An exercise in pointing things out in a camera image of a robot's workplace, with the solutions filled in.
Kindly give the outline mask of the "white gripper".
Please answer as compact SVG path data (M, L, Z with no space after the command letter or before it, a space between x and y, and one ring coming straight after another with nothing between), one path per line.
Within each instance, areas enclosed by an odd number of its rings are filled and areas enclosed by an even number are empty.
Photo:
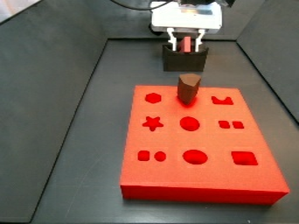
M167 30L172 44L172 51L176 52L178 32L195 32L199 30L199 36L195 39L195 52L198 53L202 45L202 38L207 33L216 33L222 27L222 8L214 2L210 4L179 4L172 1L163 7L152 10L152 29L156 32Z

